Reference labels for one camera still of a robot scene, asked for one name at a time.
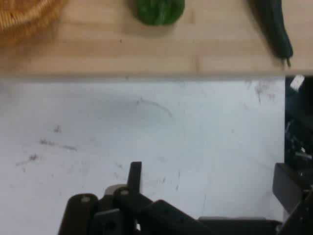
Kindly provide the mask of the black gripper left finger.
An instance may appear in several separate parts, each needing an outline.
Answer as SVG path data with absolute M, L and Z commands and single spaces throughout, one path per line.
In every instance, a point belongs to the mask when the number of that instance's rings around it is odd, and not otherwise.
M 210 230 L 163 200 L 140 193 L 141 162 L 130 165 L 127 184 L 112 195 L 72 196 L 59 228 L 60 235 L 208 235 Z

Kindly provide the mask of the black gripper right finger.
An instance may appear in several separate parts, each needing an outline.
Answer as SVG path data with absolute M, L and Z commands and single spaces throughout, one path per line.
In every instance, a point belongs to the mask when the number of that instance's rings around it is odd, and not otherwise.
M 272 191 L 289 217 L 279 235 L 313 234 L 313 188 L 300 179 L 288 165 L 276 163 Z

